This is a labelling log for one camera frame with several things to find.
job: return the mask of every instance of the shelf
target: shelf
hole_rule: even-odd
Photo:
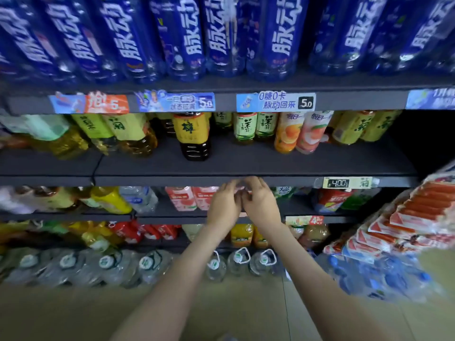
[[[407,72],[396,76],[374,76],[355,73],[347,76],[321,76],[311,73],[307,66],[300,65],[296,74],[285,81],[274,83],[259,82],[247,75],[235,78],[219,78],[207,75],[191,83],[165,78],[154,84],[136,85],[120,82],[100,86],[84,84],[76,87],[59,87],[66,94],[103,91],[108,94],[126,94],[130,112],[139,112],[134,92],[141,90],[166,90],[172,93],[214,92],[217,111],[236,110],[236,94],[283,90],[288,93],[316,92],[316,110],[381,110],[405,108],[408,92],[413,89],[450,87],[454,85],[451,76],[424,75]],[[12,114],[53,114],[47,96],[55,89],[43,86],[21,86],[2,84],[0,92]]]
[[[277,200],[281,217],[298,215],[319,215],[311,207],[308,199],[304,196],[293,196],[291,199]],[[327,224],[356,223],[355,212],[338,211],[333,214],[325,214],[324,221]],[[200,209],[190,212],[179,212],[174,208],[172,202],[162,197],[156,206],[156,210],[150,215],[137,215],[137,221],[141,224],[203,224],[207,212]],[[251,223],[250,218],[240,217],[237,223]]]
[[[101,186],[220,186],[249,175],[263,177],[270,186],[321,187],[324,176],[374,176],[381,187],[408,188],[419,182],[412,163],[387,135],[374,143],[320,144],[304,155],[280,154],[273,143],[238,145],[232,134],[212,137],[212,156],[203,162],[186,160],[177,139],[170,138],[149,158],[106,156],[94,180]]]
[[[32,149],[0,151],[1,185],[89,186],[103,155],[90,149],[72,160]]]
[[[110,214],[105,210],[90,209],[83,213],[43,213],[36,212],[33,214],[11,214],[0,211],[0,221],[8,220],[43,220],[43,221],[128,221],[131,220],[131,214]]]

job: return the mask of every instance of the blue bottle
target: blue bottle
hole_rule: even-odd
[[[232,77],[246,61],[246,0],[203,0],[207,70]]]
[[[327,0],[310,54],[319,74],[341,75],[359,67],[387,0]]]
[[[95,25],[84,0],[41,0],[44,11],[54,23],[83,75],[98,84],[114,83],[121,73],[108,43],[105,27]]]
[[[168,74],[181,81],[204,76],[200,10],[197,0],[151,0]]]
[[[76,82],[76,65],[34,0],[0,0],[0,25],[43,80]]]
[[[127,76],[139,84],[156,81],[165,64],[152,29],[147,26],[141,0],[94,0],[114,40]]]
[[[409,17],[399,31],[372,39],[365,68],[377,74],[422,68],[455,28],[455,0],[391,1],[406,3],[399,14]]]
[[[308,2],[248,0],[248,75],[257,80],[277,81],[295,72]]]
[[[33,68],[27,64],[22,53],[8,40],[7,33],[0,30],[0,74],[9,82],[21,83],[33,77]]]
[[[389,0],[371,35],[367,54],[361,69],[387,74],[393,72],[388,64],[391,50],[401,45],[406,26],[413,20],[416,8],[422,0]]]

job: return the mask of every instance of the price tag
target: price tag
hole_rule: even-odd
[[[237,94],[237,112],[298,112],[314,111],[316,93],[261,91]]]
[[[372,177],[324,177],[323,189],[369,189]]]
[[[215,94],[168,93],[165,90],[134,92],[140,112],[215,111]]]
[[[455,110],[455,88],[411,90],[407,109]]]
[[[124,94],[106,94],[100,91],[83,94],[48,96],[56,114],[128,114],[130,108]]]
[[[287,216],[285,220],[285,224],[292,226],[322,225],[323,223],[322,215]]]

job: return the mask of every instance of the person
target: person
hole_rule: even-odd
[[[251,195],[246,190],[234,194],[238,182],[232,180],[223,184],[214,194],[205,227],[139,308],[123,322],[111,341],[179,339],[207,262],[235,225],[242,207],[281,257],[324,341],[392,340],[296,241],[281,222],[275,197],[264,180],[258,177],[244,179],[252,190]]]

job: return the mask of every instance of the blue price tag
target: blue price tag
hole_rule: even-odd
[[[62,94],[48,96],[56,114],[83,114],[86,97],[83,94]]]
[[[455,88],[411,90],[407,109],[455,110]]]
[[[237,94],[237,112],[298,112],[314,111],[316,93],[261,91]]]
[[[167,93],[165,90],[134,92],[140,112],[215,111],[215,94]]]

